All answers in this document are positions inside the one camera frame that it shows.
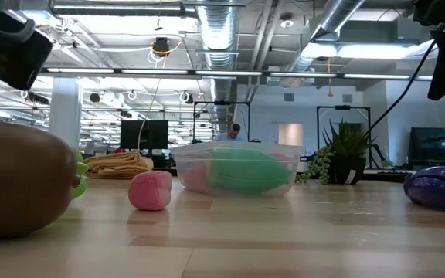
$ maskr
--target person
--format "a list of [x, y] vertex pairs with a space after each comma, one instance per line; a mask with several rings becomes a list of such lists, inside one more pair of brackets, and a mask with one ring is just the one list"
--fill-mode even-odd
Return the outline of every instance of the person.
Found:
[[239, 130], [241, 126], [239, 124], [232, 124], [229, 128], [228, 132], [221, 133], [214, 138], [214, 141], [238, 141], [238, 142], [246, 142], [246, 140], [240, 136]]

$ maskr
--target computer monitor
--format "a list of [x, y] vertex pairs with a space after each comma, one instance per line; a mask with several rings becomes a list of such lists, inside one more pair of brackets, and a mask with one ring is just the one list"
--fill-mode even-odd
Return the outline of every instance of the computer monitor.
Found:
[[122, 120], [120, 148], [123, 149], [167, 149], [168, 128], [167, 120], [146, 120], [140, 136], [138, 146], [138, 133], [142, 126], [142, 120]]

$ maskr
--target brown plush potato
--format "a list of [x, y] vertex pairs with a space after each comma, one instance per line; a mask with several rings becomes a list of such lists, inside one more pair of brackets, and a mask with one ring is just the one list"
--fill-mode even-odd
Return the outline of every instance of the brown plush potato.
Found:
[[75, 174], [75, 154], [61, 139], [0, 123], [0, 238], [24, 236], [60, 217]]

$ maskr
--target wooden table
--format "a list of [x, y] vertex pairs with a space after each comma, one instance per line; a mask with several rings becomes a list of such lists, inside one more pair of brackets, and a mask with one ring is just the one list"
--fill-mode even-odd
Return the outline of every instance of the wooden table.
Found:
[[299, 185], [286, 198], [212, 198], [175, 182], [160, 212], [128, 181], [89, 181], [56, 223], [0, 242], [0, 277], [445, 277], [445, 212], [399, 184]]

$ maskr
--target clear plastic bin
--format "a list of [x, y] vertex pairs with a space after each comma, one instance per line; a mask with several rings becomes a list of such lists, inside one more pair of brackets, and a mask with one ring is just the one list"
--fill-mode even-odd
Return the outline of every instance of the clear plastic bin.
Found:
[[210, 195], [282, 196], [291, 189], [303, 147], [218, 141], [171, 150], [178, 177]]

